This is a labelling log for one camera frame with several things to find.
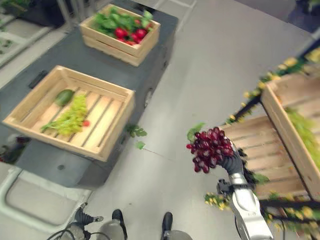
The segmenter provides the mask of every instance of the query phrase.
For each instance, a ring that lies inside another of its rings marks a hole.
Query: gray floor
[[[194,240],[238,239],[232,213],[206,205],[203,198],[227,175],[221,168],[194,173],[186,133],[199,122],[221,124],[240,107],[243,92],[254,88],[259,75],[294,56],[310,38],[234,0],[199,1],[176,37],[171,63],[140,120],[148,132],[141,139],[145,149],[129,141],[105,185],[91,196],[87,212],[108,219],[114,209],[122,209],[130,240],[159,239],[166,211],[174,215],[173,227]],[[99,227],[94,223],[88,230]],[[45,238],[3,216],[0,232],[8,240]]]

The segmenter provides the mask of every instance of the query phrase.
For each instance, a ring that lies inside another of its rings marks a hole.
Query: green plant
[[[287,107],[285,111],[301,137],[306,149],[310,153],[314,163],[320,169],[320,146],[316,136],[310,130],[315,124],[311,120],[305,119],[295,109]]]
[[[147,136],[147,132],[142,127],[139,127],[138,125],[128,125],[126,127],[126,131],[130,134],[132,138],[134,138],[135,136],[137,137]]]

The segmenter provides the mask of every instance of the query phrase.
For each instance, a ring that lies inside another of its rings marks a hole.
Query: grape bunch
[[[86,96],[83,94],[75,96],[70,108],[62,113],[57,120],[42,126],[41,130],[55,129],[63,136],[81,132],[87,112]]]
[[[201,170],[208,174],[210,168],[214,169],[220,164],[224,157],[231,157],[234,151],[231,147],[230,140],[225,136],[225,131],[218,127],[209,129],[207,132],[196,132],[193,143],[187,144],[186,148],[191,150],[193,158],[194,171]]]

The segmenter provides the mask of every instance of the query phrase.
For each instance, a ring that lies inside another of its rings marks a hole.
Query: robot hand
[[[234,155],[226,157],[221,166],[228,172],[233,189],[231,209],[242,240],[273,240],[274,237],[260,212],[259,200],[244,176],[242,159],[232,145]]]

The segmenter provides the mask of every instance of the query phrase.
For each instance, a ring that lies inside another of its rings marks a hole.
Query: wooden slat
[[[319,96],[320,81],[318,78],[307,78],[295,74],[273,83],[276,84],[276,95],[284,107]]]
[[[266,143],[279,142],[278,134],[273,128],[270,129],[269,131],[260,132],[258,135],[248,136],[243,139],[241,138],[238,140],[233,140],[232,138],[230,139],[234,142],[234,144],[238,148],[244,148],[244,149],[266,144]]]
[[[320,95],[309,101],[300,104],[294,104],[290,107],[297,109],[298,113],[305,118],[311,118],[314,114],[320,114]]]
[[[283,179],[299,178],[298,172],[291,162],[286,166],[258,170],[255,173],[268,177],[271,182]]]
[[[284,147],[277,141],[270,144],[246,148],[244,152],[248,155],[248,159],[256,159],[263,158],[268,155],[279,155],[285,151]]]
[[[258,158],[254,160],[247,161],[247,168],[250,171],[256,171],[260,169],[269,169],[275,167],[281,167],[288,163],[291,163],[291,160],[287,154],[283,155],[274,155],[274,156],[266,156],[264,158]]]
[[[288,194],[294,192],[304,192],[305,188],[300,178],[296,178],[257,185],[255,191],[258,196],[266,196],[270,194],[270,191],[276,191],[279,194]]]
[[[72,91],[75,91],[77,87],[67,87],[66,89],[70,89]],[[63,107],[58,106],[55,103],[52,103],[42,114],[42,116],[36,121],[36,123],[31,127],[32,130],[41,133],[41,127],[43,125],[48,124],[53,117],[63,109]]]
[[[225,135],[230,139],[250,136],[252,134],[270,130],[271,128],[272,124],[266,116],[252,118],[242,123],[221,126],[221,129],[225,131]]]
[[[67,84],[64,81],[58,81],[58,83],[51,88],[44,95],[41,101],[32,109],[32,112],[21,121],[21,125],[26,128],[31,128],[33,125],[35,125],[42,113],[45,112],[46,109],[55,101],[58,93],[66,89],[66,87]]]
[[[99,147],[96,147],[93,151],[98,152],[100,156],[109,156],[111,153],[118,136],[121,134],[123,131],[123,128],[126,125],[126,119],[130,117],[132,114],[133,110],[135,108],[135,94],[132,91],[127,99],[124,101],[122,108],[120,109],[118,115],[114,119],[114,122],[110,126],[110,129],[104,136],[101,144]]]
[[[96,87],[102,88],[106,92],[115,93],[117,95],[122,96],[123,98],[125,98],[128,95],[128,93],[131,92],[130,90],[128,90],[128,89],[126,89],[124,87],[115,85],[115,84],[113,84],[111,82],[108,82],[108,81],[104,81],[104,80],[98,79],[98,78],[93,77],[93,76],[89,76],[89,75],[83,74],[83,73],[78,72],[78,71],[74,71],[74,70],[66,68],[65,72],[66,72],[68,78],[71,78],[72,80],[81,81],[81,82],[90,84],[92,86],[96,86]]]
[[[85,147],[89,149],[95,149],[99,146],[102,141],[106,131],[109,130],[113,120],[118,115],[120,108],[122,107],[122,102],[114,100],[111,105],[108,107],[104,115],[101,117],[100,121],[95,126],[93,132],[91,133],[89,139],[85,143]]]
[[[90,135],[92,135],[92,131],[96,127],[96,123],[101,118],[104,110],[108,107],[111,100],[111,98],[106,96],[103,96],[99,99],[99,101],[96,103],[89,115],[86,117],[86,120],[90,122],[90,125],[87,127],[83,127],[82,132],[78,132],[77,134],[75,134],[74,137],[71,139],[70,143],[76,146],[82,146],[85,143],[86,139]],[[99,131],[102,133],[104,133],[105,130],[105,128],[99,129]]]
[[[73,80],[73,83],[76,86],[79,86],[80,88],[86,89],[86,90],[91,91],[93,93],[99,94],[101,96],[105,96],[107,98],[110,98],[112,96],[114,99],[117,99],[122,102],[126,99],[125,95],[120,95],[120,94],[114,93],[114,92],[106,90],[105,88],[102,88],[100,86],[96,86],[96,85],[93,85],[93,84],[90,84],[87,82],[83,82],[81,80],[76,80],[75,78],[72,78],[72,77],[70,77],[69,79]]]

